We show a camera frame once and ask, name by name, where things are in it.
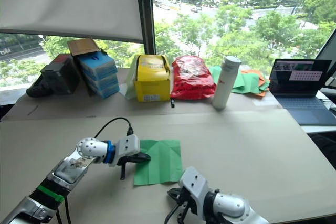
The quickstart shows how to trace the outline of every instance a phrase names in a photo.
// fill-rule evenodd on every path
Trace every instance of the water bottle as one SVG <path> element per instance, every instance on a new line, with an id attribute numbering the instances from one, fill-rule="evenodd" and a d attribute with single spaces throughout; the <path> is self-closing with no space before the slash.
<path id="1" fill-rule="evenodd" d="M 225 108 L 229 99 L 233 84 L 237 78 L 241 61 L 234 56 L 226 56 L 222 63 L 222 70 L 219 75 L 218 84 L 212 105 L 218 110 Z"/>

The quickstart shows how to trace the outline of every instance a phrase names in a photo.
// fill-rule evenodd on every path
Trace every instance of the blue box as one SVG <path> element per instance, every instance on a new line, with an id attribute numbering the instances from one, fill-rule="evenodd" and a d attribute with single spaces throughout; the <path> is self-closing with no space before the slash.
<path id="1" fill-rule="evenodd" d="M 83 72 L 94 81 L 117 73 L 114 60 L 102 51 L 80 55 L 78 59 Z"/>
<path id="2" fill-rule="evenodd" d="M 117 74 L 111 74 L 101 80 L 93 80 L 89 75 L 84 72 L 84 75 L 88 82 L 90 82 L 96 89 L 103 90 L 109 86 L 118 84 Z"/>
<path id="3" fill-rule="evenodd" d="M 119 91 L 119 84 L 111 85 L 103 90 L 96 89 L 90 82 L 88 83 L 89 87 L 102 98 L 109 97 Z"/>

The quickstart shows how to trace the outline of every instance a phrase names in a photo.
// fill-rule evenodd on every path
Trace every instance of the laptop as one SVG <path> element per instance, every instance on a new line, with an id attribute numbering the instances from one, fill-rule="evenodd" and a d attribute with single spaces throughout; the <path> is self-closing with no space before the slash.
<path id="1" fill-rule="evenodd" d="M 331 60 L 277 59 L 270 91 L 300 125 L 336 125 L 336 118 L 315 97 L 324 85 Z"/>

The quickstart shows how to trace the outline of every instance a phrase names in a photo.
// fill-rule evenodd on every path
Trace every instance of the laptop screen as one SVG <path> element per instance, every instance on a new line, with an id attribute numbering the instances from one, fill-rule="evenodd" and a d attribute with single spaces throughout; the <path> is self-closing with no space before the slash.
<path id="1" fill-rule="evenodd" d="M 331 60 L 277 59 L 270 90 L 278 95 L 314 96 L 325 82 Z"/>

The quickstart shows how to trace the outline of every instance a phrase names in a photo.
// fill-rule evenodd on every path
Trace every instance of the bottle cap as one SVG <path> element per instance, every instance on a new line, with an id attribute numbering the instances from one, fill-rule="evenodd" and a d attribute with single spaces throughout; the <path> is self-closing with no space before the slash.
<path id="1" fill-rule="evenodd" d="M 227 65 L 228 67 L 239 67 L 241 64 L 241 61 L 234 56 L 226 56 L 223 64 Z"/>

